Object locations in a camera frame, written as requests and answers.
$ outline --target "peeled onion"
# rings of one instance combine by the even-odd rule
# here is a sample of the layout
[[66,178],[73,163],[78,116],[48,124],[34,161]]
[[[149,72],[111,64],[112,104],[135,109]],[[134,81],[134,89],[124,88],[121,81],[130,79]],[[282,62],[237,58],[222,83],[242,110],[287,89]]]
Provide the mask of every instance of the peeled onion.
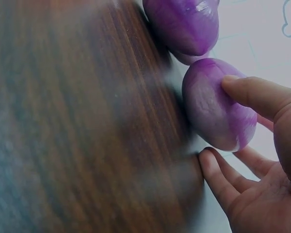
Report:
[[145,13],[170,49],[202,56],[218,40],[218,0],[143,0]]
[[221,87],[225,75],[246,77],[224,61],[199,60],[185,74],[182,94],[189,121],[196,132],[213,147],[235,152],[253,138],[257,113],[226,94]]
[[190,56],[190,55],[185,55],[176,51],[171,51],[171,53],[177,58],[178,61],[180,61],[181,63],[187,66],[190,66],[191,64],[193,64],[194,62],[200,59],[208,58],[209,56],[208,52],[202,56]]

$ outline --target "fingernail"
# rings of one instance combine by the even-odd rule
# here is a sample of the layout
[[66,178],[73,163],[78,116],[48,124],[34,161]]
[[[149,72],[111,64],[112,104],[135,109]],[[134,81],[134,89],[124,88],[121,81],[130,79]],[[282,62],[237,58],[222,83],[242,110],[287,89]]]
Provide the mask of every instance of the fingernail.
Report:
[[223,77],[223,81],[224,82],[232,82],[239,79],[239,77],[235,76],[235,75],[226,75]]

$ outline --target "palm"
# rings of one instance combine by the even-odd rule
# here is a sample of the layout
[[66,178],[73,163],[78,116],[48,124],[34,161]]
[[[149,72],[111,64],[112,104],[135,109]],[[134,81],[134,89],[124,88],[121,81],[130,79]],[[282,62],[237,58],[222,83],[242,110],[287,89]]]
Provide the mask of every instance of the palm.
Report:
[[[220,191],[213,192],[234,233],[291,232],[287,230],[291,225],[291,182],[279,162],[266,160],[251,148],[235,153],[261,178],[256,182],[240,175],[214,149],[209,153],[213,159],[207,155],[207,164],[202,161],[203,170],[212,173],[206,174],[211,177],[208,182],[216,182]],[[214,169],[216,162],[222,173]]]
[[235,233],[288,232],[291,223],[291,183],[279,162],[260,182],[235,199],[229,209],[229,219]]

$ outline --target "wood grain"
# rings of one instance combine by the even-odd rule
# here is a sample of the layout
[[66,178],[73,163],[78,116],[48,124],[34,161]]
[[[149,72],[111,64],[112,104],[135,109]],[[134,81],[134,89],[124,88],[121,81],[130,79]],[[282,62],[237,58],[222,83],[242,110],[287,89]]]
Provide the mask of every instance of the wood grain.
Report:
[[194,232],[180,84],[133,1],[0,0],[0,233]]

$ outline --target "white surface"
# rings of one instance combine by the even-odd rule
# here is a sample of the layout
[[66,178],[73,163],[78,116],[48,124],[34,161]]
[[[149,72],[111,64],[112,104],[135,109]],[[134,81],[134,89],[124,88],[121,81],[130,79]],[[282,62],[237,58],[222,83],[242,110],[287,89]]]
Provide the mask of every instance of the white surface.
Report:
[[[210,57],[225,60],[248,76],[291,87],[291,0],[221,0],[219,17],[219,40]],[[177,64],[184,75],[188,67]],[[258,125],[250,146],[277,160],[273,135],[264,127]],[[234,155],[222,155],[245,177],[256,180]],[[196,232],[231,232],[208,186],[202,213]]]

